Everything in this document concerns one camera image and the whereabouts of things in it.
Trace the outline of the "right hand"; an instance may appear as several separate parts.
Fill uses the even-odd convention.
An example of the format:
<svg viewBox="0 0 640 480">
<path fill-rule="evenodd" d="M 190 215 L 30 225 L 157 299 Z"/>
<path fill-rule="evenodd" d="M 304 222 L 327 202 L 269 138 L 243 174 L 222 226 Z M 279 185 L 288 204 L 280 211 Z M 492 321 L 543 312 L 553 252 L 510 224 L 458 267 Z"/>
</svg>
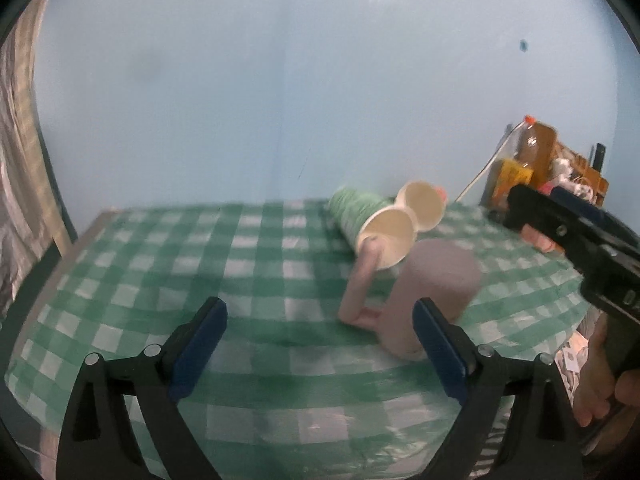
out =
<svg viewBox="0 0 640 480">
<path fill-rule="evenodd" d="M 588 338 L 587 361 L 580 370 L 578 387 L 573 398 L 573 413 L 577 423 L 586 428 L 597 420 L 605 419 L 612 410 L 612 401 L 638 411 L 639 371 L 627 370 L 615 378 L 606 356 L 608 341 L 608 315 L 599 314 Z"/>
</svg>

